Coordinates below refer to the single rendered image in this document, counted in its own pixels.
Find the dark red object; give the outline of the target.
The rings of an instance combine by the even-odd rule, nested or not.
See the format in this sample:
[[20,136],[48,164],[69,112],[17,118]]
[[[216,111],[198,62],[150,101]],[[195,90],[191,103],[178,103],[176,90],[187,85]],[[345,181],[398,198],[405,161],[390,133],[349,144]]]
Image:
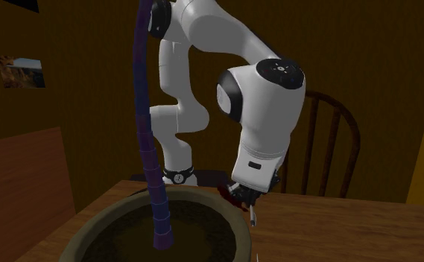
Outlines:
[[242,206],[242,201],[238,201],[237,199],[233,198],[231,193],[228,191],[228,187],[225,184],[218,185],[217,189],[219,191],[219,194],[230,204],[233,206],[240,208],[244,212],[248,212],[248,210]]

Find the olive pot with purple plant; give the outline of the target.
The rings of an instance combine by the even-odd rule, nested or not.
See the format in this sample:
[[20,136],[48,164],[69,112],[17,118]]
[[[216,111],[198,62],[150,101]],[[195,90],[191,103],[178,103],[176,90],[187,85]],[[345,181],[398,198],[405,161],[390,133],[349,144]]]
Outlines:
[[236,250],[233,262],[251,262],[252,241],[250,231],[242,213],[237,208],[217,194],[185,186],[167,188],[162,180],[151,130],[146,67],[148,24],[151,17],[152,1],[139,0],[132,62],[136,134],[143,171],[148,183],[147,190],[122,199],[96,214],[69,241],[58,262],[81,262],[91,242],[110,223],[144,205],[149,205],[153,212],[153,247],[157,250],[170,249],[174,244],[174,236],[170,223],[171,213],[168,209],[168,196],[180,201],[189,200],[201,203],[220,213],[229,222],[235,235]]

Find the brown wooden cabinet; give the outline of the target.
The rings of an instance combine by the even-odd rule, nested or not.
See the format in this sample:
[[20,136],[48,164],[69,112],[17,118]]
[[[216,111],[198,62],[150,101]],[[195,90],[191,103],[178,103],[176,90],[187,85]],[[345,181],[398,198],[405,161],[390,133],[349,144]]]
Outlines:
[[74,215],[60,129],[0,139],[0,262],[15,262]]

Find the brown wooden chair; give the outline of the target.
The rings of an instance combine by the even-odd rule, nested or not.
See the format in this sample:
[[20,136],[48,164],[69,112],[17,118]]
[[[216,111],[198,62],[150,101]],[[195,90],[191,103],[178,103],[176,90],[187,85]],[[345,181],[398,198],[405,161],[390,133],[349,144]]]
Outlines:
[[329,136],[326,145],[326,153],[324,156],[323,169],[320,178],[320,187],[318,191],[319,197],[324,197],[326,195],[326,189],[329,181],[329,174],[332,167],[332,159],[335,151],[335,144],[338,137],[338,130],[340,121],[343,118],[347,125],[349,126],[350,135],[352,138],[351,150],[349,154],[349,159],[347,161],[346,170],[344,173],[343,181],[341,184],[341,189],[339,191],[338,197],[345,199],[349,190],[350,182],[352,180],[352,175],[355,170],[356,163],[358,161],[358,155],[361,149],[361,134],[358,128],[358,123],[353,117],[352,113],[338,100],[333,97],[326,95],[321,92],[308,90],[306,91],[306,98],[311,101],[310,103],[310,113],[308,121],[308,134],[307,134],[307,143],[305,149],[305,158],[303,162],[303,174],[302,182],[300,187],[300,193],[306,195],[308,188],[308,179],[311,169],[311,158],[314,146],[314,137],[315,129],[317,124],[318,109],[320,102],[323,101],[330,105],[333,109],[332,120],[329,128]]

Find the dark robot stand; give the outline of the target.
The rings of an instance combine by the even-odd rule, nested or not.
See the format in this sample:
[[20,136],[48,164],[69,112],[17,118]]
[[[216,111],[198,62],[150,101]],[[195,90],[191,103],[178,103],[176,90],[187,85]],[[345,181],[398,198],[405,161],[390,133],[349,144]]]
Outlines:
[[[197,179],[197,186],[216,188],[219,185],[228,183],[228,175],[223,170],[195,170],[192,167],[192,174]],[[147,181],[144,173],[133,174],[129,180],[138,182]]]

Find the landscape wall picture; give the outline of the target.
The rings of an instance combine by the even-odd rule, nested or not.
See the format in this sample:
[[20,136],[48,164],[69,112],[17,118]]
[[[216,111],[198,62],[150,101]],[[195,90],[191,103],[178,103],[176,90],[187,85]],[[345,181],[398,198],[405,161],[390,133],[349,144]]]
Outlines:
[[0,72],[6,89],[44,89],[40,60],[0,55]]

